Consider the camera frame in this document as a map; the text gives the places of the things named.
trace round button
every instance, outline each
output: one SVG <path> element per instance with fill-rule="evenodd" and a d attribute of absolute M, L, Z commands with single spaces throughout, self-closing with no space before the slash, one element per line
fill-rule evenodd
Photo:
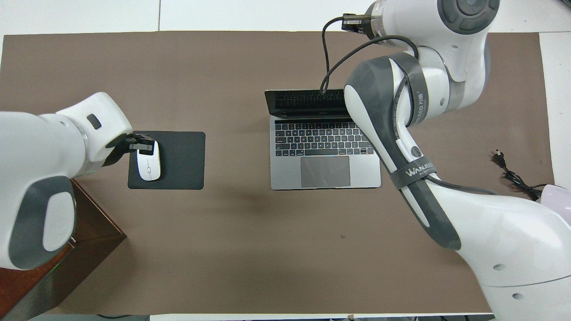
<path fill-rule="evenodd" d="M 414 146 L 414 147 L 411 148 L 411 154 L 412 154 L 414 157 L 421 157 L 421 156 L 422 156 L 422 153 L 420 152 L 420 148 L 418 148 L 418 147 L 416 147 L 416 146 Z"/>
<path fill-rule="evenodd" d="M 486 0 L 458 0 L 458 9 L 465 15 L 477 15 L 486 6 Z"/>

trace brown tabletop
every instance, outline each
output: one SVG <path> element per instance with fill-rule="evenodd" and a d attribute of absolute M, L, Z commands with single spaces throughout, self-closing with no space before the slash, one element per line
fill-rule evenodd
<path fill-rule="evenodd" d="M 366 41 L 328 39 L 333 62 Z M 525 197 L 490 156 L 502 149 L 527 182 L 553 182 L 539 39 L 489 44 L 480 100 L 411 132 L 442 179 Z M 358 53 L 331 88 L 392 51 Z M 316 88 L 324 69 L 314 32 L 6 36 L 2 110 L 52 113 L 105 91 L 136 130 L 206 133 L 202 190 L 130 190 L 126 157 L 78 179 L 128 238 L 58 312 L 489 312 L 470 268 L 429 238 L 384 169 L 377 189 L 270 189 L 263 91 Z"/>

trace open laptop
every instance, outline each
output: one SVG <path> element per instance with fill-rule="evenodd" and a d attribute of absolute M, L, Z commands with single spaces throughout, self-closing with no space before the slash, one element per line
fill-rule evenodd
<path fill-rule="evenodd" d="M 274 190 L 381 185 L 380 161 L 345 107 L 343 89 L 266 90 Z"/>

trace dark brown wooden box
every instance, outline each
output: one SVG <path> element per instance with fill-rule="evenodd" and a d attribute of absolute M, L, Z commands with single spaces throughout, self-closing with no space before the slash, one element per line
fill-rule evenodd
<path fill-rule="evenodd" d="M 30 271 L 0 268 L 0 318 L 24 321 L 60 304 L 125 238 L 123 231 L 71 180 L 75 232 L 48 263 Z"/>

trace white mouse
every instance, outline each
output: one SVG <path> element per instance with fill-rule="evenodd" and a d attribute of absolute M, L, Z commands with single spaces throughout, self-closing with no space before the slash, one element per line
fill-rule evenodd
<path fill-rule="evenodd" d="M 155 141 L 152 155 L 141 154 L 137 150 L 137 166 L 142 179 L 157 180 L 160 178 L 159 143 L 157 141 Z"/>

